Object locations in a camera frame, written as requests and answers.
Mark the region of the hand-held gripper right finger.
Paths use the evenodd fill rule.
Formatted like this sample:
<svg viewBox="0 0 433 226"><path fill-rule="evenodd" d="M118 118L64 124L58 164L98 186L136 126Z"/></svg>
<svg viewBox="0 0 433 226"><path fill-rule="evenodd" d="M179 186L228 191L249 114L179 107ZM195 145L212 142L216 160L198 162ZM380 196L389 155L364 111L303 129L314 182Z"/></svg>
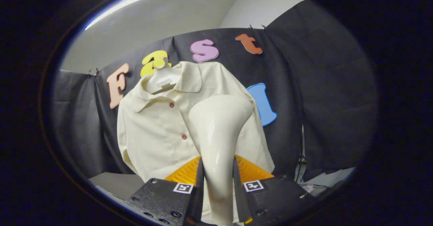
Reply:
<svg viewBox="0 0 433 226"><path fill-rule="evenodd" d="M288 225L316 202L287 175L274 176L238 155L232 175L238 219L244 225Z"/></svg>

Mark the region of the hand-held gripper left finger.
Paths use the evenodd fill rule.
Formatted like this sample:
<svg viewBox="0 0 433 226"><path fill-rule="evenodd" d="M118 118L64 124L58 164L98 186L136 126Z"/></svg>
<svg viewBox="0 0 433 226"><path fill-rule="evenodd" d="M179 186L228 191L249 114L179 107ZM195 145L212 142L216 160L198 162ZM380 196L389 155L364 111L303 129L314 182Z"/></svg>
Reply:
<svg viewBox="0 0 433 226"><path fill-rule="evenodd" d="M196 160L192 182L151 178L125 204L158 226L204 226L204 167Z"/></svg>

